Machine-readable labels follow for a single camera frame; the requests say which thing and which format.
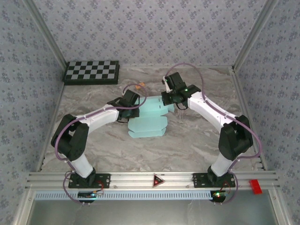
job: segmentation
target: checkerboard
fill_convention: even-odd
[[[117,84],[119,61],[69,62],[64,75],[65,85]]]

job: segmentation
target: marble surface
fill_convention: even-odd
[[[178,68],[187,85],[201,87],[194,69]],[[165,90],[161,83],[167,68],[120,69],[118,85],[66,86],[55,120],[56,130],[65,114],[82,115],[121,96],[122,89],[130,83],[144,82],[149,96],[160,95]],[[232,78],[227,69],[203,68],[206,95],[227,111],[240,115],[240,106]],[[201,115],[187,109],[169,112],[168,126],[162,137],[131,138],[128,125],[107,124],[92,132],[87,140],[85,154],[96,171],[206,171],[216,160],[219,134]],[[253,155],[249,150],[246,155]],[[253,162],[242,160],[236,170],[251,170]],[[43,171],[67,171],[68,165],[56,159],[54,148],[46,149]]]

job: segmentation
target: patterned wallpaper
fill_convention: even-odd
[[[0,3],[0,224],[11,224],[34,171],[62,70],[21,0]]]
[[[239,76],[264,154],[300,225],[300,2],[280,0]]]
[[[265,0],[35,0],[67,61],[232,65]]]

